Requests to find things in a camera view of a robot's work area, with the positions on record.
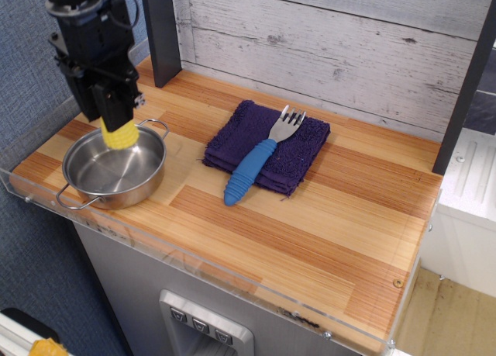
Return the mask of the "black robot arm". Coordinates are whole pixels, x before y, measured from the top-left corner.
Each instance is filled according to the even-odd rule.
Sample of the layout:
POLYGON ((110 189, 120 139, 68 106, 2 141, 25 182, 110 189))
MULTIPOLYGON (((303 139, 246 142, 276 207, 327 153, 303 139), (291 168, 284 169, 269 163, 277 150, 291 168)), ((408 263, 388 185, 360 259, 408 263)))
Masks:
POLYGON ((133 120, 143 101, 129 59, 135 44, 126 0, 46 0, 59 32, 50 36, 60 71, 80 110, 113 133, 133 120))

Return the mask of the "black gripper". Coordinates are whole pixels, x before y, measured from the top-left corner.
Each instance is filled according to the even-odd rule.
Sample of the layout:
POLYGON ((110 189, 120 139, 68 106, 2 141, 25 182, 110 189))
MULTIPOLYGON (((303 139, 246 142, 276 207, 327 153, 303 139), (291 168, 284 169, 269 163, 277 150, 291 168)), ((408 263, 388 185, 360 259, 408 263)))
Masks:
POLYGON ((115 132, 142 99, 129 59, 139 6, 132 19, 126 0, 46 0, 45 6, 57 20, 60 32, 50 42, 80 110, 90 122, 101 117, 115 132))

